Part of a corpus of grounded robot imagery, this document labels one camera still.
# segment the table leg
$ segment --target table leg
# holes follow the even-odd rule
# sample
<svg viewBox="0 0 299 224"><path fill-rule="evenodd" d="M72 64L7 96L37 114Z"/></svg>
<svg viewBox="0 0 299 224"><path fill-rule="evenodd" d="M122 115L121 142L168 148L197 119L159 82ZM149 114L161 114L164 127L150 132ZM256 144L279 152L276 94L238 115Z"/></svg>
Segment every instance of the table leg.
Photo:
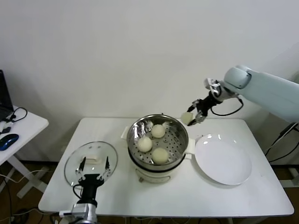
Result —
<svg viewBox="0 0 299 224"><path fill-rule="evenodd" d="M19 198L22 198L32 187L35 187L41 192L45 192L47 184L39 180L39 178L45 174L45 171L49 170L48 168L43 167L43 171L39 171L36 175L33 175L28 174L30 171L15 156L11 156L7 161L29 180L29 182L17 194Z"/></svg>
<svg viewBox="0 0 299 224"><path fill-rule="evenodd" d="M15 171L15 168L12 168L6 176L11 177L14 174L14 171ZM5 187L5 182L3 181L0 185L0 192L3 190L4 187Z"/></svg>
<svg viewBox="0 0 299 224"><path fill-rule="evenodd" d="M294 177L292 180L282 180L280 184L283 188L299 188L299 173L295 168L289 168L290 173Z"/></svg>
<svg viewBox="0 0 299 224"><path fill-rule="evenodd" d="M256 217L256 218L246 218L238 224L258 224L261 221L265 220L267 217Z"/></svg>

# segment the robotic arm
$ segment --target robotic arm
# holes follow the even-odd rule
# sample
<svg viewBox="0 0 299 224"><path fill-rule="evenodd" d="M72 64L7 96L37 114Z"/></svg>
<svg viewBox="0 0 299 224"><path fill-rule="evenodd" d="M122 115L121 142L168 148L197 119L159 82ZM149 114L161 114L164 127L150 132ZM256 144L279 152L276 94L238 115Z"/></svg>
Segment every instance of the robotic arm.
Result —
<svg viewBox="0 0 299 224"><path fill-rule="evenodd" d="M226 72L223 81L208 78L204 84L210 90L209 95L205 99L193 101L181 117L188 126L203 122L213 106L229 98L238 98L239 95L288 122L299 122L297 83L238 65ZM191 111L195 108L198 113L193 119Z"/></svg>

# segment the white wall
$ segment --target white wall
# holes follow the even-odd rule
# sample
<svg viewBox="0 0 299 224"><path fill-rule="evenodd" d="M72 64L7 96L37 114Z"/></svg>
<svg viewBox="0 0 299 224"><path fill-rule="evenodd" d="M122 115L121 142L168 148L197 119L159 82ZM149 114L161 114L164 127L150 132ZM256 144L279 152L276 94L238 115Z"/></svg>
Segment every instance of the white wall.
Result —
<svg viewBox="0 0 299 224"><path fill-rule="evenodd" d="M12 100L50 122L21 158L59 160L82 117L179 117L207 95L204 78L222 79L236 64L291 77L299 70L298 7L297 0L2 0L0 68ZM233 117L256 130L267 113L245 103ZM229 100L217 111L238 106Z"/></svg>

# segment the computer mouse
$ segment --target computer mouse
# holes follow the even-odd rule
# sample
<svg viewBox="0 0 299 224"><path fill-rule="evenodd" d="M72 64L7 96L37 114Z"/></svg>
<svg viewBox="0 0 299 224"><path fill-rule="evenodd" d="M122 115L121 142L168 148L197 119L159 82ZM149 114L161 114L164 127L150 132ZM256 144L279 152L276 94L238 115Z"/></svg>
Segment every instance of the computer mouse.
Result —
<svg viewBox="0 0 299 224"><path fill-rule="evenodd" d="M0 139L0 151L7 150L12 144L14 144L19 139L18 134L8 134Z"/></svg>

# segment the metal rim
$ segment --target metal rim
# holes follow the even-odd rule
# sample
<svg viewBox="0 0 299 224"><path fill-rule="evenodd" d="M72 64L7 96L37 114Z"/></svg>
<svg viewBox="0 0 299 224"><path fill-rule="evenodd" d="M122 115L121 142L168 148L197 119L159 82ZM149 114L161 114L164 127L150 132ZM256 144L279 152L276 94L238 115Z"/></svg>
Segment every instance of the metal rim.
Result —
<svg viewBox="0 0 299 224"><path fill-rule="evenodd" d="M185 157L185 153L184 151L186 150L187 146L188 146L188 142L189 142L189 139L188 139L188 132L187 130L185 129L184 125L182 123L180 123L177 119L173 118L173 117L170 117L168 115L164 115L164 114L151 114L151 115L147 115L147 116L144 116L140 119L138 119L137 121L135 121L129 128L128 130L128 133L130 133L134 128L135 126L142 122L143 120L146 120L146 119L150 119L152 117L155 117L155 116L159 116L159 117L164 117L164 118L167 118L171 121L174 121L176 124L179 125L179 127L182 129L182 131L185 133L185 135L187 136L186 140L185 140L185 149L183 150L182 154L175 160L175 161L172 161L172 162L168 162L168 163L165 163L163 165L158 165L158 164L148 164L144 161L142 161L141 159L139 159L138 157L136 156L133 156L132 153L131 153L131 150L132 148L130 147L130 141L131 141L131 137L129 137L129 134L127 135L127 144L128 144L128 151L129 151L129 155L131 157L131 159L134 161L134 163L138 163L139 167L140 168L143 168L143 169L147 169L148 171L150 172L165 172L165 170L171 170L172 169L172 166L173 167L176 167L178 166L181 161L184 159Z"/></svg>

